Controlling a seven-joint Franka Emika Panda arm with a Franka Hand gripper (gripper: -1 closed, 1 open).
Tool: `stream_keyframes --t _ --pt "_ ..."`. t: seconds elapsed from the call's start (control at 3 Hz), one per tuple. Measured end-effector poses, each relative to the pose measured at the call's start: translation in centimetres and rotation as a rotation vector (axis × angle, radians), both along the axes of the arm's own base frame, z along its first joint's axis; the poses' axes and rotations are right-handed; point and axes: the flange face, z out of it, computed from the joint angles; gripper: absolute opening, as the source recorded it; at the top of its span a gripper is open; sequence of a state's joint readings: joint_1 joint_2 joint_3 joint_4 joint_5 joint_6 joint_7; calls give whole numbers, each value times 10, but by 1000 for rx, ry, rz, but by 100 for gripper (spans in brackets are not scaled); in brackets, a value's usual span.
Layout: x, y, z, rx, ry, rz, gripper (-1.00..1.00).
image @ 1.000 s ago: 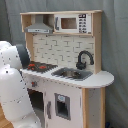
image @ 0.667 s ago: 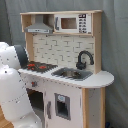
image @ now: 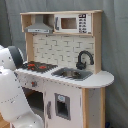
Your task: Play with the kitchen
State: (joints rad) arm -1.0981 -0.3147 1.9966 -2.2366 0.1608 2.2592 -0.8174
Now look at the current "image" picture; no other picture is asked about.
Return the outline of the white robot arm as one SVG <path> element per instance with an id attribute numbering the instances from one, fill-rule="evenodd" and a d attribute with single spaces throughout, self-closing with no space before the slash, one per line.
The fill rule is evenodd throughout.
<path id="1" fill-rule="evenodd" d="M 19 48 L 0 45 L 0 113 L 15 128 L 44 128 L 42 118 L 30 108 L 15 74 L 23 61 Z"/>

